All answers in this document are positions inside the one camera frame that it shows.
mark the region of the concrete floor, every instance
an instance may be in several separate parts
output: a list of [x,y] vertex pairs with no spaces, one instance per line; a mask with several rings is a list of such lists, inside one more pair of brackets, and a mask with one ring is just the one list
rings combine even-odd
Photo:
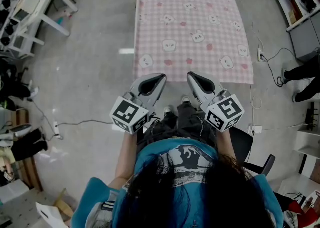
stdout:
[[[79,11],[63,26],[71,31],[65,37],[51,27],[43,26],[39,38],[45,46],[34,48],[35,58],[26,62],[29,76],[40,87],[36,104],[48,119],[58,123],[78,123],[95,119],[110,122],[109,112],[118,96],[133,82],[133,54],[119,54],[119,49],[134,47],[135,0],[76,0]],[[302,156],[293,151],[297,128],[279,129],[304,121],[307,103],[292,103],[295,85],[278,88],[268,65],[257,61],[258,40],[263,41],[265,56],[274,56],[285,47],[293,50],[286,20],[276,0],[236,0],[244,22],[254,68],[252,97],[256,125],[262,134],[254,137],[249,162],[263,166],[270,154],[275,164],[268,175],[274,190],[282,179],[299,170]],[[283,65],[297,65],[289,52],[283,50],[270,62],[276,76]],[[236,94],[245,109],[238,128],[248,131],[253,122],[248,84],[224,85]],[[177,106],[181,95],[191,95],[187,83],[168,83],[156,104],[159,117],[167,105]],[[40,112],[30,103],[32,124],[42,125],[50,137],[52,132],[41,120]],[[63,188],[78,201],[91,177],[109,183],[114,178],[123,133],[111,125],[86,123],[61,126],[64,140],[53,139],[50,149],[36,156],[36,165],[44,190],[56,196]]]

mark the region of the teal shirt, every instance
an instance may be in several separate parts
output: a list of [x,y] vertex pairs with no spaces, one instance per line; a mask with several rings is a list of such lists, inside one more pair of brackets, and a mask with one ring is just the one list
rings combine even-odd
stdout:
[[[215,160],[218,155],[215,149],[206,145],[204,143],[198,142],[193,139],[186,138],[171,138],[162,141],[152,143],[145,147],[137,156],[136,164],[134,168],[134,174],[138,174],[142,169],[145,162],[150,159],[151,155],[165,155],[169,154],[175,168],[175,186],[176,186],[176,195],[179,195],[182,190],[182,186],[186,189],[189,198],[190,198],[190,212],[186,220],[185,226],[191,227],[196,222],[198,227],[203,227],[203,213],[204,205],[201,199],[201,190],[204,186],[203,177],[206,173],[207,167],[209,164]],[[96,204],[101,203],[101,206],[107,206],[109,211],[112,211],[112,223],[113,227],[116,227],[118,221],[118,215],[121,208],[121,204],[126,196],[127,189],[124,186],[120,191],[110,189],[105,185],[105,191],[97,191],[97,188],[101,190],[101,183],[96,181],[97,178],[92,178],[93,181],[90,181],[90,187],[94,190],[92,193],[95,196],[101,193],[102,197],[93,197],[89,191],[89,185],[85,193],[82,196],[81,202],[78,209],[72,217],[72,228],[90,228],[86,226],[88,223],[88,216]],[[283,226],[283,213],[281,207],[270,188],[267,179],[264,175],[258,175],[254,178],[256,182],[261,187],[262,193],[264,195],[264,203],[266,209],[270,212],[272,219],[274,220],[275,226],[282,228]],[[93,184],[95,181],[98,184],[98,187],[95,187]],[[107,191],[112,190],[113,198],[114,193],[118,193],[116,201],[110,200],[110,196]],[[186,209],[188,206],[188,199],[184,198],[182,201],[182,206],[185,205]],[[177,215],[181,220],[177,220],[177,224],[182,223],[182,219],[185,218],[185,214]]]

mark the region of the white table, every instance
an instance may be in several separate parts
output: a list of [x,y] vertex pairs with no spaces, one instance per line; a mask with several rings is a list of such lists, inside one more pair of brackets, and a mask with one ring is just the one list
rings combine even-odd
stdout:
[[[70,32],[68,30],[63,28],[61,25],[57,24],[54,20],[52,20],[47,15],[45,15],[45,12],[46,12],[51,1],[52,0],[40,0],[39,4],[37,5],[34,12],[29,17],[27,17],[26,19],[24,19],[22,22],[19,23],[18,28],[15,31],[15,35],[12,38],[10,45],[7,46],[9,49],[11,49],[13,51],[17,51],[23,55],[34,57],[35,55],[33,53],[31,53],[28,49],[26,50],[24,48],[16,47],[15,42],[16,42],[17,37],[23,37],[27,40],[32,41],[33,43],[37,43],[37,44],[40,44],[43,46],[45,44],[44,41],[32,36],[31,34],[33,34],[33,33],[28,34],[28,31],[31,31],[30,27],[32,25],[37,27],[35,30],[35,32],[36,32],[38,30],[38,27],[39,27],[41,21],[44,21],[45,23],[49,24],[50,26],[52,26],[53,28],[55,28],[56,30],[58,30],[59,32],[64,34],[65,36],[70,35]],[[62,1],[67,6],[69,6],[72,11],[77,12],[79,10],[76,7],[76,5],[74,5],[70,0],[62,0]]]

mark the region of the pink checkered cloth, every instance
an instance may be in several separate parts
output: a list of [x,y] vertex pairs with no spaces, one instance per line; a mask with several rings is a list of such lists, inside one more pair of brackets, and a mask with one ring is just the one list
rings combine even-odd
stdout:
[[137,0],[134,76],[189,71],[222,83],[254,83],[244,24],[235,0]]

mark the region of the chair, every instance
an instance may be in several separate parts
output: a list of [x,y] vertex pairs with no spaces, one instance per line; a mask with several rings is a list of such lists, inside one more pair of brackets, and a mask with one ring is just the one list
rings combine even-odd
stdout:
[[245,162],[254,141],[253,137],[236,127],[231,127],[229,131],[238,163],[250,171],[267,176],[275,163],[276,157],[270,155],[263,167]]

